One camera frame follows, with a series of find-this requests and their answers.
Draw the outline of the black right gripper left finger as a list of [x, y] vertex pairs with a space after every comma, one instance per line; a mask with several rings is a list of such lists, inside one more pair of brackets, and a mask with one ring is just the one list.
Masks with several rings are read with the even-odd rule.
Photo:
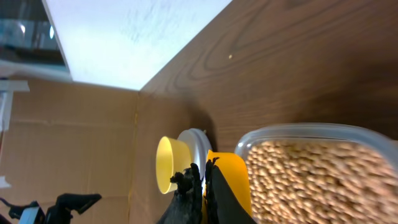
[[177, 190], [157, 224], [200, 224], [203, 194], [198, 166], [191, 163], [183, 172], [176, 172], [170, 183], [177, 184]]

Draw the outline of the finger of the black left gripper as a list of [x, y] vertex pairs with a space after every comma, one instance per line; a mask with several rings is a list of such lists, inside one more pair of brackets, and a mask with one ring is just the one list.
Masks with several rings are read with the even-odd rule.
[[55, 205], [48, 208], [46, 224], [70, 224], [73, 210], [81, 215], [101, 199], [100, 194], [62, 194]]

